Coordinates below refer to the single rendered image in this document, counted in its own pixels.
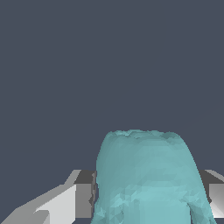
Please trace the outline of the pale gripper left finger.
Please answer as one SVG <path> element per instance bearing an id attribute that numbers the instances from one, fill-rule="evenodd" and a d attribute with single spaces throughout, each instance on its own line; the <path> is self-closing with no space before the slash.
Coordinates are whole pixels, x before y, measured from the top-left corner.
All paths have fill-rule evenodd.
<path id="1" fill-rule="evenodd" d="M 91 218 L 96 171 L 73 170 L 66 182 L 16 208 L 1 224 L 72 224 Z"/>

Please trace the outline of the teal lumpy object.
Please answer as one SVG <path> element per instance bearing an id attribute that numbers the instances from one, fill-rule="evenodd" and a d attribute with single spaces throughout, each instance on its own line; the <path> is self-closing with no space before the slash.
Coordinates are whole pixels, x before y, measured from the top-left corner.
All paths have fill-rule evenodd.
<path id="1" fill-rule="evenodd" d="M 109 132 L 96 170 L 91 224 L 217 224 L 193 156 L 174 132 Z"/>

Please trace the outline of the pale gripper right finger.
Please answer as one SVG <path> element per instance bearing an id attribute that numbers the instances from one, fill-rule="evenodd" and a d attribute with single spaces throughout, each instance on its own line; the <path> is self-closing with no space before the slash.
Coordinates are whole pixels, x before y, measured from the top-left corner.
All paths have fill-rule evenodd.
<path id="1" fill-rule="evenodd" d="M 224 177 L 213 170 L 199 170 L 214 218 L 224 219 Z"/>

